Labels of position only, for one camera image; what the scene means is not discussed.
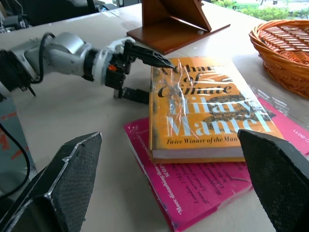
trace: orange book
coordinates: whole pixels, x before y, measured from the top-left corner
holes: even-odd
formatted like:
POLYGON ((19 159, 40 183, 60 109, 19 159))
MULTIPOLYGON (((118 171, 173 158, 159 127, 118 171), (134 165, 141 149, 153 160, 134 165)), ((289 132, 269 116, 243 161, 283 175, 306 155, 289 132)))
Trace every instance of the orange book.
POLYGON ((152 67, 150 153, 155 163, 244 161, 239 129, 283 138, 234 64, 173 58, 152 67))

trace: orange component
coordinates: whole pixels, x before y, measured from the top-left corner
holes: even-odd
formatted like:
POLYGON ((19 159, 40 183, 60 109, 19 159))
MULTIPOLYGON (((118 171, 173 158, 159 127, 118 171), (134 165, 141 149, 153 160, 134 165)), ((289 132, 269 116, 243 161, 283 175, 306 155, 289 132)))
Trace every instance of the orange component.
POLYGON ((108 66, 108 69, 109 69, 109 70, 112 70, 112 71, 117 71, 117 67, 116 67, 115 65, 113 65, 113 64, 110 64, 110 65, 108 66))

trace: white table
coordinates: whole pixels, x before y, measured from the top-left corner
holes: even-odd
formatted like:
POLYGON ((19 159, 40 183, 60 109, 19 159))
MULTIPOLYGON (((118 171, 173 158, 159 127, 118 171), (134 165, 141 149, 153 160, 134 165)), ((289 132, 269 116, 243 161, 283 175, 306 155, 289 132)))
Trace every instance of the white table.
MULTIPOLYGON (((206 4, 205 11, 231 19, 231 27, 192 43, 168 57, 230 56, 247 82, 279 99, 288 114, 309 127, 305 112, 309 101, 283 90, 262 67, 250 43, 250 29, 261 20, 206 4)), ((95 47, 122 38, 141 25, 140 5, 0 35, 0 48, 9 49, 50 31, 76 33, 95 47)), ((125 85, 148 90, 150 67, 137 61, 125 85)), ((38 171, 48 164, 59 147, 79 135, 100 131, 103 135, 94 191, 83 223, 83 232, 167 232, 169 228, 127 144, 123 125, 148 116, 148 106, 116 101, 113 90, 76 76, 53 73, 33 85, 36 98, 14 93, 14 102, 38 171)), ((188 232, 274 232, 254 191, 189 228, 188 232)))

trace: black cable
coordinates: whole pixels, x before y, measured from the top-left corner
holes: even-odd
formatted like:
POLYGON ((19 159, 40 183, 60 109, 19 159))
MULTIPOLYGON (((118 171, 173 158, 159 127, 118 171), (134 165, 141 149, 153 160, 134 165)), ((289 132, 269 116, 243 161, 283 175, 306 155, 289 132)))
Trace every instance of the black cable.
POLYGON ((38 81, 32 81, 32 84, 38 84, 43 81, 44 77, 44 67, 43 67, 43 51, 44 51, 44 46, 45 46, 45 41, 48 38, 48 36, 51 36, 52 38, 55 37, 53 33, 47 32, 43 35, 43 38, 40 43, 40 49, 39 49, 39 67, 40 67, 40 78, 38 81))
POLYGON ((21 150, 21 152, 23 153, 25 160, 26 160, 26 164, 27 164, 27 173, 26 173, 26 177, 23 180, 23 182, 17 186, 15 189, 13 189, 12 191, 0 196, 0 201, 3 200, 4 198, 7 198, 8 196, 16 193, 17 191, 19 191, 27 182, 27 180, 29 179, 29 175, 30 175, 30 161, 29 161, 29 157, 27 156, 25 150, 23 149, 23 147, 19 144, 19 142, 3 127, 3 125, 0 123, 0 129, 18 146, 18 148, 21 150))

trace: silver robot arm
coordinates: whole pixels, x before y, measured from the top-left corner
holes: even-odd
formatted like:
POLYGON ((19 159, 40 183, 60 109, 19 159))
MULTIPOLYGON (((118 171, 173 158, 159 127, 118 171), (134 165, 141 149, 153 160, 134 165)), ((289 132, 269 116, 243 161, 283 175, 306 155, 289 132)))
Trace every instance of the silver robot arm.
POLYGON ((0 102, 18 88, 34 94, 31 85, 52 72, 73 74, 112 87, 117 92, 114 96, 121 97, 124 79, 136 58, 156 67, 174 67, 160 54, 136 45, 132 38, 96 49, 75 34, 46 33, 42 39, 30 39, 9 51, 0 50, 0 102))

